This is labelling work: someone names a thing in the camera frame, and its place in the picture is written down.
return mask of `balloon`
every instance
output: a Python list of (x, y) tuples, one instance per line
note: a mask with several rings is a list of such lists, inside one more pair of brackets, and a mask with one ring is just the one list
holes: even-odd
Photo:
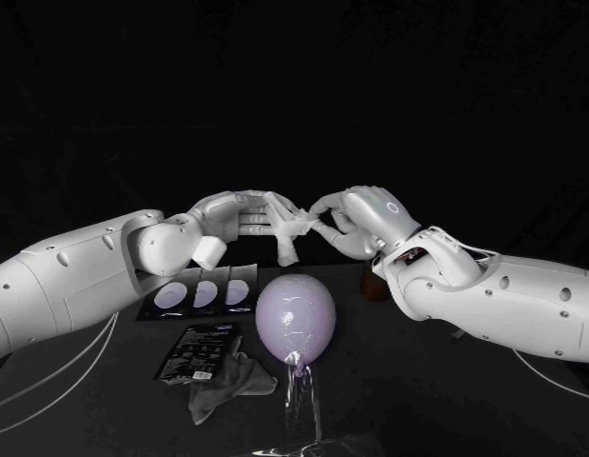
[(256, 325), (269, 352), (301, 376), (335, 329), (335, 304), (322, 282), (307, 274), (278, 277), (257, 300)]

